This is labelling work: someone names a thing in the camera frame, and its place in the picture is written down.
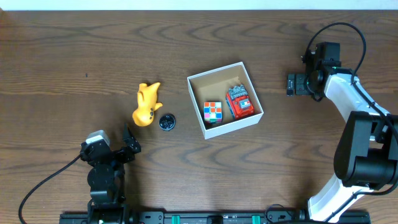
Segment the white box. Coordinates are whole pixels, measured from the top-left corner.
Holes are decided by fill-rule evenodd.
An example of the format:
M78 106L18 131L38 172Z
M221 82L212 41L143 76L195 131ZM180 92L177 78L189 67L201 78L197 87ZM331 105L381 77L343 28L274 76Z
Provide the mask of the white box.
M257 124L264 114L243 62L192 75L187 79L189 95L205 139ZM229 88L240 84L244 85L249 94L254 107L254 114L247 118L234 120L226 104L225 96ZM203 104L206 101L220 101L222 103L222 123L207 124L204 122Z

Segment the colorful puzzle cube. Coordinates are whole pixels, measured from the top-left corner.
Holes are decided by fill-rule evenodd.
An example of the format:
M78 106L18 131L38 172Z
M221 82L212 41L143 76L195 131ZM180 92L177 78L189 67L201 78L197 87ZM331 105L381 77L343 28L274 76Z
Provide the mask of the colorful puzzle cube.
M203 108L205 121L207 123L220 123L223 121L223 113L221 110L221 102L205 102Z

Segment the yellow toy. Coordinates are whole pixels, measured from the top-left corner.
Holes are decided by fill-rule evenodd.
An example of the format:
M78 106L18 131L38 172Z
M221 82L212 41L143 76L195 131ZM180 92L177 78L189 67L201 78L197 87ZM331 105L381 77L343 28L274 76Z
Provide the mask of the yellow toy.
M163 106L157 101L157 89L160 83L147 86L145 83L139 85L137 93L138 108L132 113L135 124L141 127L148 126L154 120L154 112Z

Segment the white backdrop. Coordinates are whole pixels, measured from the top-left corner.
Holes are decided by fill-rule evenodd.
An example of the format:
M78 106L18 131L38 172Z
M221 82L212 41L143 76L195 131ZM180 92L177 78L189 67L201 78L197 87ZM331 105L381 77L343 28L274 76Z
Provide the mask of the white backdrop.
M3 10L398 9L398 0L0 0Z

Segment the toy car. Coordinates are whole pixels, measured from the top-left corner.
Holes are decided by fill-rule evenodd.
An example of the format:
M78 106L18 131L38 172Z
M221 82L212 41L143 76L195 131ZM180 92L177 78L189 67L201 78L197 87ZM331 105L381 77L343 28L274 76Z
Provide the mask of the toy car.
M226 94L226 103L234 119L240 119L254 114L248 92L243 85L230 88Z

